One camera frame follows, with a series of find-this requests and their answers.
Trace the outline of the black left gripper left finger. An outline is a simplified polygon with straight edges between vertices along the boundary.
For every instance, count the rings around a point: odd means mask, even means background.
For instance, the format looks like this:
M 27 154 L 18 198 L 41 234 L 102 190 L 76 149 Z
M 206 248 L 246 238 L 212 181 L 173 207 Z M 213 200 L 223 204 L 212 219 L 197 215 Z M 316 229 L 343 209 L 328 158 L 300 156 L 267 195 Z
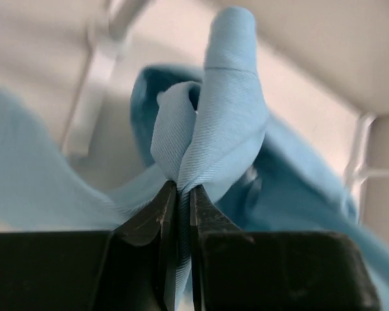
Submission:
M 176 185 L 115 230 L 112 238 L 112 310 L 174 310 L 177 233 Z

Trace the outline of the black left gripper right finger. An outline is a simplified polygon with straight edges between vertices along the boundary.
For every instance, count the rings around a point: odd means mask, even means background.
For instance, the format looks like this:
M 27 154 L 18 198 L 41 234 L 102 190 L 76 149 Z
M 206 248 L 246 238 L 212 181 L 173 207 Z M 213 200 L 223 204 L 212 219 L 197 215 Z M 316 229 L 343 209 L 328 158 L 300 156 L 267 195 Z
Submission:
M 195 310 L 254 310 L 255 240 L 209 199 L 190 192 L 190 237 Z

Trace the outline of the light blue trousers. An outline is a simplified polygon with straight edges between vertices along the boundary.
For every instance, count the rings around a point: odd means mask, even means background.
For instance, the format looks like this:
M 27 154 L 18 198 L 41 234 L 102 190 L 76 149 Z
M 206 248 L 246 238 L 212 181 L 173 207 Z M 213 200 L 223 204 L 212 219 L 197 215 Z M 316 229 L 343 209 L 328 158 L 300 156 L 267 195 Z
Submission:
M 180 196 L 180 301 L 191 291 L 189 191 L 203 185 L 245 230 L 329 229 L 349 236 L 389 310 L 389 249 L 359 226 L 350 192 L 324 160 L 268 110 L 250 11 L 232 6 L 215 16 L 202 70 L 144 68 L 130 113 L 146 169 L 103 193 L 72 170 L 39 119 L 0 89 L 0 221 L 21 230 L 114 229 L 173 180 Z

